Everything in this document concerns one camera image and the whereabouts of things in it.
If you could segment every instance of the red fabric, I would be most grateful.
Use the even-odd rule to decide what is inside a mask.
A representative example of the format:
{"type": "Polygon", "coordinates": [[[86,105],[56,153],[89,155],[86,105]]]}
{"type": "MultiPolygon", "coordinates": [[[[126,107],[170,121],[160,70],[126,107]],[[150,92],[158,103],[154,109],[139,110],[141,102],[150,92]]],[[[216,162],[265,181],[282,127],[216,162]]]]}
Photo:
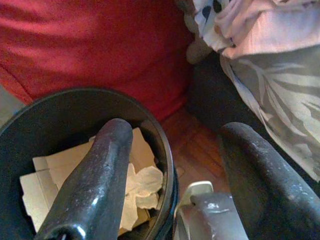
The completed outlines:
{"type": "Polygon", "coordinates": [[[191,40],[173,0],[0,0],[0,83],[27,104],[112,88],[161,120],[185,102],[191,40]]]}

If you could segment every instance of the hardwood floor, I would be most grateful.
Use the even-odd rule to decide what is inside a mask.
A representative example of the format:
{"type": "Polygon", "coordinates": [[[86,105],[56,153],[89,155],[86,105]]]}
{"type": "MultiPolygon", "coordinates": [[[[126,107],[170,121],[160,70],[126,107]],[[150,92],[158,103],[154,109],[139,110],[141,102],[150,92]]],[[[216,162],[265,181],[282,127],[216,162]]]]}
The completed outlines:
{"type": "Polygon", "coordinates": [[[196,181],[211,181],[215,192],[229,192],[217,135],[184,108],[162,122],[179,176],[180,194],[196,181]]]}

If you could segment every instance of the paper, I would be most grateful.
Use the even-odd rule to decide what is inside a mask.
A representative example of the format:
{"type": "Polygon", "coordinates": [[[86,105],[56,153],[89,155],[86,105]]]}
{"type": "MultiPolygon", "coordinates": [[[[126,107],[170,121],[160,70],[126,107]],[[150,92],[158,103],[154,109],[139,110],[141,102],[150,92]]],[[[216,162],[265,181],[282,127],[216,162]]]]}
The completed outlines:
{"type": "MultiPolygon", "coordinates": [[[[36,232],[47,216],[64,181],[88,153],[93,141],[94,138],[91,138],[89,142],[85,144],[49,156],[34,157],[33,164],[37,172],[20,177],[24,193],[22,197],[23,202],[27,214],[32,218],[36,232]]],[[[137,171],[140,171],[150,166],[156,168],[154,159],[155,156],[149,144],[145,141],[141,130],[135,128],[133,130],[129,161],[134,164],[137,171]]],[[[139,198],[137,202],[138,205],[142,206],[141,208],[145,207],[150,209],[154,207],[155,199],[157,199],[158,202],[158,195],[150,196],[147,199],[139,198]]],[[[137,207],[135,207],[135,212],[133,218],[136,219],[136,221],[131,227],[136,227],[150,218],[149,212],[146,209],[137,209],[137,207]]],[[[126,218],[132,219],[131,215],[128,214],[126,218]]],[[[127,229],[121,228],[119,235],[127,231],[127,229]]]]}
{"type": "Polygon", "coordinates": [[[37,232],[58,194],[58,188],[53,183],[48,170],[21,176],[20,182],[26,212],[31,216],[37,232]]]}
{"type": "Polygon", "coordinates": [[[163,184],[163,173],[154,166],[148,166],[135,172],[135,167],[129,163],[125,198],[120,227],[132,230],[138,219],[137,208],[152,209],[158,204],[157,192],[163,184]]]}

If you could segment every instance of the black trash can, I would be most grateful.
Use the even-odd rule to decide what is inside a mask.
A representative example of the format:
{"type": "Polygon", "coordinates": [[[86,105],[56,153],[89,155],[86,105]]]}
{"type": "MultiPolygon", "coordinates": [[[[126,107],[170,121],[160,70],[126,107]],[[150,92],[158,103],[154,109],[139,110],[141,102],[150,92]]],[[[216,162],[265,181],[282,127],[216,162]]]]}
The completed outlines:
{"type": "Polygon", "coordinates": [[[19,181],[20,176],[35,171],[32,158],[85,143],[113,118],[125,119],[133,128],[141,129],[158,160],[157,167],[164,173],[160,210],[151,211],[150,223],[119,239],[170,238],[178,201],[178,179],[160,124],[131,97],[113,90],[78,88],[36,101],[0,129],[1,239],[31,240],[35,235],[19,181]]]}

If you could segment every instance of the pink fabric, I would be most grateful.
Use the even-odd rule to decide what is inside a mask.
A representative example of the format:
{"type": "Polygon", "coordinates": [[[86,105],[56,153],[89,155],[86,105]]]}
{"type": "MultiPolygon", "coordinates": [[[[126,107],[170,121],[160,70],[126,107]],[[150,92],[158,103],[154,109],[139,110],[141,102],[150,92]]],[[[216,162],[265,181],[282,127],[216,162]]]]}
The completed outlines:
{"type": "Polygon", "coordinates": [[[278,6],[272,0],[232,0],[215,18],[223,37],[235,44],[222,54],[234,59],[320,44],[320,4],[297,1],[278,6]]]}

